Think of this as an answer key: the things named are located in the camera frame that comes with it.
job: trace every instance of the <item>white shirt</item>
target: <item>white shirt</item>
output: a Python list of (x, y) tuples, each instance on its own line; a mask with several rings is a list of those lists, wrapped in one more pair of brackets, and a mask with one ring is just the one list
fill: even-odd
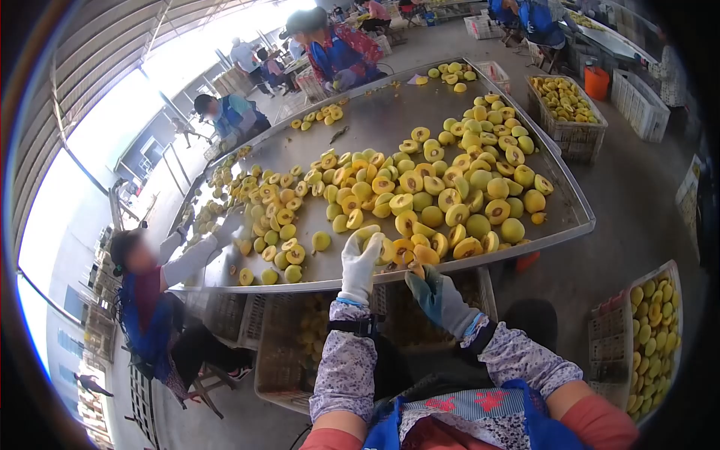
[(245, 72), (252, 72), (260, 65), (253, 61), (253, 46), (247, 42), (241, 42), (237, 47), (230, 50), (230, 60), (240, 64), (240, 68)]
[(300, 43), (295, 39), (291, 39), (290, 44), (287, 46), (287, 51), (290, 52), (292, 59), (298, 59), (300, 57), (300, 53), (302, 53), (302, 47), (300, 47)]

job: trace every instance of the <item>blue vest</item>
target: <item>blue vest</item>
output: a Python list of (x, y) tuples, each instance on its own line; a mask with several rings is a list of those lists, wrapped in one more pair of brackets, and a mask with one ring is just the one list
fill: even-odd
[(518, 15), (529, 41), (551, 47), (565, 41), (565, 33), (562, 32), (557, 22), (553, 22), (547, 6), (537, 4), (532, 0), (525, 0), (520, 3)]
[(347, 42), (335, 34), (335, 27), (330, 27), (330, 41), (332, 45), (328, 48), (323, 48), (317, 42), (310, 44), (310, 53), (312, 53), (313, 59), (325, 74), (326, 81), (332, 82), (337, 72), (350, 68), (357, 63), (365, 65), (365, 77), (358, 76), (352, 87), (369, 83), (378, 77), (380, 70), (377, 67), (370, 67), (365, 64), (360, 52), (353, 50)]
[(118, 295), (122, 304), (120, 323), (130, 339), (133, 351), (145, 363), (153, 366), (155, 378), (164, 381), (170, 373), (167, 349), (173, 322), (172, 302), (166, 295), (172, 294), (160, 294), (150, 326), (145, 332), (140, 330), (140, 316), (135, 302), (135, 275), (128, 274), (123, 277)]
[(520, 379), (505, 382), (500, 388), (438, 395), (417, 402), (405, 403), (404, 398), (397, 397), (393, 403), (391, 410), (383, 408), (374, 415), (363, 450), (399, 450), (402, 411), (419, 408), (435, 408), (438, 413), (452, 412), (473, 421), (522, 412), (525, 415), (524, 432), (529, 436), (533, 450), (587, 449), (568, 427), (548, 417), (540, 393)]
[[(248, 100), (248, 103), (250, 103), (250, 106), (253, 108), (253, 111), (257, 116), (257, 122), (260, 122), (262, 119), (267, 119), (263, 113), (258, 111), (257, 104), (255, 102)], [(222, 107), (220, 119), (213, 120), (212, 124), (215, 126), (217, 134), (220, 135), (221, 138), (225, 138), (232, 133), (233, 130), (237, 130), (240, 127), (240, 122), (243, 121), (243, 116), (230, 106), (229, 95), (220, 99), (220, 106)]]

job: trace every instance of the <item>black cap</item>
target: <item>black cap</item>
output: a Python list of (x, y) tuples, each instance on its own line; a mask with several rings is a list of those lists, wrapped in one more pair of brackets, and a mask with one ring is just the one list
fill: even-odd
[(210, 104), (210, 102), (212, 102), (213, 100), (215, 100), (215, 98), (207, 94), (200, 94), (199, 96), (195, 97), (193, 106), (195, 108), (195, 111), (197, 111), (197, 114), (200, 114), (201, 116), (204, 115), (207, 112), (207, 105)]
[(125, 267), (125, 259), (128, 253), (140, 242), (144, 233), (144, 228), (135, 228), (134, 230), (123, 230), (115, 233), (110, 241), (110, 258), (115, 267), (112, 268), (112, 274), (120, 276), (127, 271)]
[(311, 32), (318, 30), (328, 24), (328, 13), (319, 6), (313, 9), (301, 9), (296, 11), (287, 18), (285, 24), (285, 35), (292, 36), (298, 32)]

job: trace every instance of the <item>pink shirt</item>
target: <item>pink shirt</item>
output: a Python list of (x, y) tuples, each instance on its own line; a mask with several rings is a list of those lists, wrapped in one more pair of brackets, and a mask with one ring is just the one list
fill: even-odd
[(390, 20), (390, 14), (380, 3), (370, 0), (367, 9), (370, 11), (370, 17), (376, 17), (380, 20)]

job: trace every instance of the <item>stool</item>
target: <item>stool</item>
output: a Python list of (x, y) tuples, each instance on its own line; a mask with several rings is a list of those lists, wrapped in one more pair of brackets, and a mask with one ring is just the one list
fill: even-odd
[(390, 47), (394, 45), (405, 44), (408, 39), (402, 35), (401, 30), (394, 30), (390, 26), (382, 28), (382, 34), (387, 37), (387, 43)]
[[(220, 411), (217, 410), (215, 407), (215, 404), (210, 399), (210, 396), (208, 393), (221, 386), (227, 385), (231, 390), (235, 390), (235, 380), (230, 378), (228, 374), (226, 374), (224, 371), (218, 369), (215, 366), (211, 366), (207, 363), (203, 363), (202, 368), (200, 369), (200, 374), (197, 376), (197, 378), (192, 382), (193, 390), (188, 391), (189, 394), (196, 394), (197, 397), (200, 397), (202, 401), (210, 407), (210, 409), (219, 417), (224, 418), (225, 416), (222, 415)], [(205, 385), (202, 382), (211, 378), (218, 378), (218, 381)]]

